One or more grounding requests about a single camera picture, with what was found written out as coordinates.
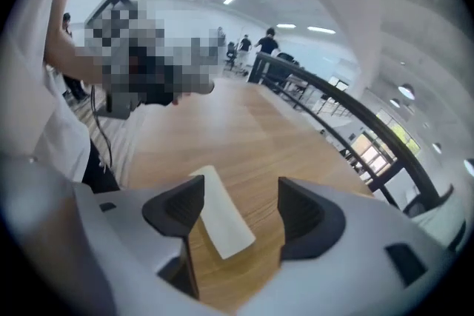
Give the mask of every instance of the table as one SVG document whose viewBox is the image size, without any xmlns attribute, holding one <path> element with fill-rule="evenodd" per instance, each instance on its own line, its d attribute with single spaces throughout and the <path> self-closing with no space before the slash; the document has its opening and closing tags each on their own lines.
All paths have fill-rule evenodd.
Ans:
<svg viewBox="0 0 474 316">
<path fill-rule="evenodd" d="M 308 89 L 308 87 L 309 87 L 310 85 L 308 84 L 308 82 L 302 81 L 300 78 L 293 76 L 293 74 L 288 77 L 288 79 L 287 79 L 287 84 L 285 85 L 284 90 L 288 92 L 289 87 L 290 87 L 291 84 L 294 84 L 294 85 L 296 85 L 296 86 L 298 86 L 298 87 L 300 87 L 300 88 L 303 88 L 303 91 L 301 92 L 301 94 L 300 94 L 300 96 L 299 96 L 299 98 L 298 98 L 298 101 L 301 102 L 301 100 L 302 100 L 304 94 L 306 93 L 306 90 Z M 310 96 L 308 96 L 308 98 L 311 97 L 311 95 L 314 93 L 314 91 L 315 91 L 315 89 L 313 88 L 313 90 L 311 91 Z M 295 103 L 295 105 L 293 105 L 293 109 L 296 110 L 297 106 L 298 106 L 298 105 Z"/>
<path fill-rule="evenodd" d="M 219 79 L 210 95 L 147 106 L 129 188 L 173 181 L 213 165 L 256 242 L 222 260 L 199 219 L 190 249 L 201 301 L 233 312 L 278 270 L 284 229 L 278 176 L 372 196 L 336 148 L 267 87 Z"/>
</svg>

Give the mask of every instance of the white paper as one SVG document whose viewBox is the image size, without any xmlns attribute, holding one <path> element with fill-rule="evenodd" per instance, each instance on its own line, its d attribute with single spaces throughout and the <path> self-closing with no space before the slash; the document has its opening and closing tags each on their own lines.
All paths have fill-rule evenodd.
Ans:
<svg viewBox="0 0 474 316">
<path fill-rule="evenodd" d="M 246 249 L 256 237 L 238 212 L 214 166 L 205 166 L 194 175 L 203 175 L 204 208 L 201 218 L 207 234 L 222 259 Z"/>
</svg>

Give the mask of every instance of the person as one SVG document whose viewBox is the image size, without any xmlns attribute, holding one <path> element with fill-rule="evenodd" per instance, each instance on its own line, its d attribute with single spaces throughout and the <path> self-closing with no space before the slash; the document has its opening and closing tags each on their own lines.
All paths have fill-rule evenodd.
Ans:
<svg viewBox="0 0 474 316">
<path fill-rule="evenodd" d="M 87 126 L 68 107 L 46 69 L 49 64 L 71 78 L 109 86 L 104 69 L 110 66 L 101 57 L 84 54 L 64 31 L 66 2 L 17 0 L 5 23 L 0 40 L 0 152 L 35 157 L 94 193 L 116 191 L 119 185 Z"/>
<path fill-rule="evenodd" d="M 249 40 L 249 35 L 245 35 L 240 41 L 240 47 L 238 49 L 238 62 L 241 66 L 247 64 L 249 58 L 249 51 L 252 49 L 252 42 Z"/>
<path fill-rule="evenodd" d="M 69 35 L 69 37 L 72 38 L 73 33 L 69 30 L 70 21 L 71 21 L 71 15 L 69 13 L 65 13 L 62 17 L 62 29 L 64 32 L 66 32 Z M 86 92 L 82 88 L 80 81 L 64 74 L 63 74 L 63 78 L 64 78 L 64 82 L 71 90 L 71 93 L 73 94 L 73 97 L 75 100 L 81 102 L 89 98 L 89 95 L 86 94 Z"/>
<path fill-rule="evenodd" d="M 260 51 L 266 54 L 272 54 L 274 50 L 279 50 L 278 42 L 275 41 L 275 29 L 268 28 L 267 35 L 263 38 L 258 40 L 258 43 L 255 47 L 260 47 Z M 260 58 L 256 58 L 253 64 L 252 71 L 250 72 L 250 76 L 248 81 L 250 83 L 258 83 L 261 77 L 261 74 L 264 70 L 264 64 L 261 64 Z"/>
<path fill-rule="evenodd" d="M 230 64 L 230 71 L 232 71 L 232 69 L 234 68 L 234 64 L 236 62 L 236 56 L 237 56 L 236 45 L 233 42 L 229 41 L 229 44 L 227 44 L 226 57 L 228 58 L 227 63 Z"/>
</svg>

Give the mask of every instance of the black railing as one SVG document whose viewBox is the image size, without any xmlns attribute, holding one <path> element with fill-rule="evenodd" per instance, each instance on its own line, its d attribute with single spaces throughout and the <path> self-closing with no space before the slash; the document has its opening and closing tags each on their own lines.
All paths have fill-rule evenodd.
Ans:
<svg viewBox="0 0 474 316">
<path fill-rule="evenodd" d="M 315 104 L 313 110 L 316 111 L 316 115 L 319 115 L 320 113 L 326 113 L 331 116 L 339 116 L 342 118 L 349 118 L 352 115 L 346 107 L 341 106 L 341 104 L 337 101 L 331 102 L 330 100 L 333 99 L 328 98 L 321 102 L 318 101 Z"/>
<path fill-rule="evenodd" d="M 403 142 L 397 137 L 397 135 L 385 125 L 375 114 L 373 114 L 369 109 L 367 109 L 363 104 L 359 103 L 357 100 L 352 98 L 350 95 L 341 91 L 340 89 L 334 87 L 332 84 L 329 84 L 324 79 L 319 78 L 318 76 L 309 73 L 305 70 L 300 69 L 299 67 L 289 63 L 280 58 L 272 57 L 266 53 L 257 53 L 257 59 L 253 68 L 253 75 L 250 76 L 249 82 L 260 83 L 263 81 L 265 85 L 269 88 L 275 90 L 277 93 L 282 93 L 287 96 L 295 106 L 300 107 L 303 111 L 311 115 L 315 120 L 317 120 L 320 125 L 325 128 L 325 130 L 331 134 L 339 143 L 347 149 L 350 154 L 362 165 L 364 170 L 371 177 L 371 182 L 369 188 L 371 191 L 376 191 L 380 189 L 384 194 L 385 198 L 393 206 L 397 206 L 392 195 L 387 191 L 385 184 L 393 178 L 393 176 L 398 173 L 402 168 L 405 168 L 408 175 L 412 178 L 414 184 L 417 186 L 418 191 L 420 192 L 419 200 L 423 203 L 426 210 L 432 209 L 439 205 L 439 195 L 436 191 L 433 183 L 430 180 L 428 174 L 424 171 L 421 164 L 418 162 L 413 153 L 408 149 L 408 147 L 403 144 Z M 286 91 L 281 85 L 281 81 L 276 81 L 274 78 L 267 77 L 264 72 L 265 67 L 270 65 L 277 65 L 287 72 L 291 72 L 296 78 L 301 79 L 308 83 L 308 85 L 315 87 L 317 90 L 322 91 L 324 94 L 333 98 L 338 102 L 343 108 L 348 110 L 350 114 L 358 118 L 362 123 L 364 123 L 368 128 L 370 128 L 392 151 L 392 153 L 397 157 L 397 164 L 390 167 L 382 175 L 376 175 L 370 166 L 358 155 L 358 153 L 350 146 L 350 143 L 346 141 L 345 138 L 340 136 L 326 121 L 321 119 L 316 115 L 310 108 L 300 102 L 301 99 L 297 99 L 295 96 L 291 95 Z"/>
</svg>

